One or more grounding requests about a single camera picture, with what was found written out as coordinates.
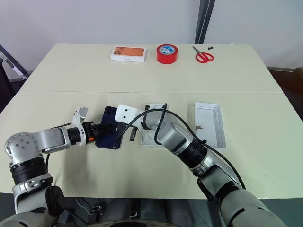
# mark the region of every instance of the smartphone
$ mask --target smartphone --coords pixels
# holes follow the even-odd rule
[[[117,108],[115,107],[105,107],[100,125],[103,129],[100,136],[96,138],[96,147],[115,150],[120,148],[122,138],[117,142],[116,147],[114,147],[114,143],[116,142],[116,139],[120,135],[121,131],[125,128],[126,124],[115,121],[116,111]]]

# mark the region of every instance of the white tray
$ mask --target white tray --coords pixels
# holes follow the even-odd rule
[[[159,103],[146,103],[145,105],[149,105],[150,106],[150,110],[151,109],[161,109],[164,105],[163,104],[159,104]],[[142,141],[141,141],[141,146],[143,147],[162,147],[162,145],[158,145],[155,143],[154,140],[154,136],[155,136],[155,131],[150,132],[150,133],[144,133],[142,135]]]
[[[201,140],[214,148],[226,148],[219,104],[195,103],[195,130]]]

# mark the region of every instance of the white wall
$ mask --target white wall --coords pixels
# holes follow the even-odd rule
[[[269,67],[303,67],[303,0],[216,0],[205,44],[251,44]]]
[[[0,44],[26,70],[34,70],[56,43],[191,44],[199,3],[1,0]]]

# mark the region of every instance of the white box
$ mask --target white box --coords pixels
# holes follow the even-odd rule
[[[147,49],[143,47],[114,46],[110,59],[114,61],[145,62]]]
[[[161,109],[164,105],[164,103],[159,104],[159,103],[146,103],[145,105],[150,106],[151,109]],[[143,133],[142,135],[142,141],[141,141],[141,146],[143,147],[162,147],[162,145],[158,145],[155,143],[154,137],[155,137],[156,131],[152,131],[150,133]]]
[[[226,148],[220,105],[195,103],[195,131],[214,148]]]

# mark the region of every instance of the red scissors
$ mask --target red scissors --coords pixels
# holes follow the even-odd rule
[[[214,56],[212,56],[210,53],[205,53],[199,51],[197,48],[193,46],[194,50],[197,51],[196,59],[200,63],[208,63],[209,61],[214,60]]]

